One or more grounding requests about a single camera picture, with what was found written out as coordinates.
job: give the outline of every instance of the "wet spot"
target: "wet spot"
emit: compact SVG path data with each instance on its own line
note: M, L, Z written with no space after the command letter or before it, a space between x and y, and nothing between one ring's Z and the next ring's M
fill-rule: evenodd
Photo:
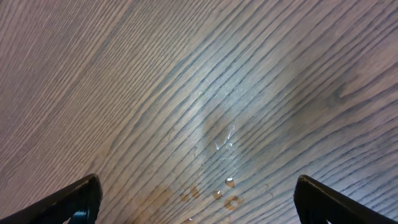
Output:
M186 195L184 193L180 194L180 198L182 202L187 202L189 201L189 195Z
M194 197L194 198L198 198L200 196L200 193L196 187L191 188L191 194L192 194L192 197Z
M239 206L243 204L244 200L237 196L229 196L224 202L224 208L229 211L235 211Z
M216 150L220 150L225 146L227 149L232 148L232 143L228 143L228 141L233 137L235 133L235 125L231 124L226 127L214 140L213 143L216 147Z

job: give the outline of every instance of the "wooden surface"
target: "wooden surface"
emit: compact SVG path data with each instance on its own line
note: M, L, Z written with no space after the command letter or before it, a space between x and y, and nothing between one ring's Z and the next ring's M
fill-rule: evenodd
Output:
M397 7L0 1L0 217L96 172L98 223L298 223L299 174L398 220Z

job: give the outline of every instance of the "brown stain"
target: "brown stain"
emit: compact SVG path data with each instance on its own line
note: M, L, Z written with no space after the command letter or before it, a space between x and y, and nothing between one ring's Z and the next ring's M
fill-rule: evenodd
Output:
M225 180L225 185L227 185L228 187L234 188L235 187L235 181L234 180L230 180L229 178Z
M213 191L213 198L216 200L219 200L223 197L223 193L221 193L221 191L219 190L215 190Z
M191 188L191 194L192 194L192 197L194 197L194 198L198 198L200 196L200 193L196 187Z
M224 202L224 208L229 211L235 211L239 206L243 204L243 198L239 198L235 195L229 196Z
M189 201L189 195L187 195L187 194L184 194L184 193L180 194L180 198L181 198L182 202Z

